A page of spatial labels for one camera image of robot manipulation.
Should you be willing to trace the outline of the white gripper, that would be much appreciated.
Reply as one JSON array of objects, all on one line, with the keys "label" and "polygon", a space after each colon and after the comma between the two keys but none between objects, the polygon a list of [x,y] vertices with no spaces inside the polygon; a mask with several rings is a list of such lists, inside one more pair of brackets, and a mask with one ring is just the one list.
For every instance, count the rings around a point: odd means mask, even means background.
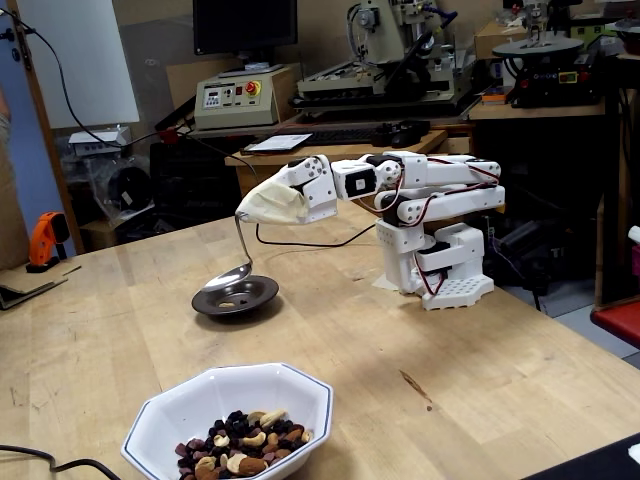
[{"label": "white gripper", "polygon": [[287,180],[303,198],[304,214],[300,224],[310,224],[336,215],[334,179],[324,155],[313,155],[287,165]]}]

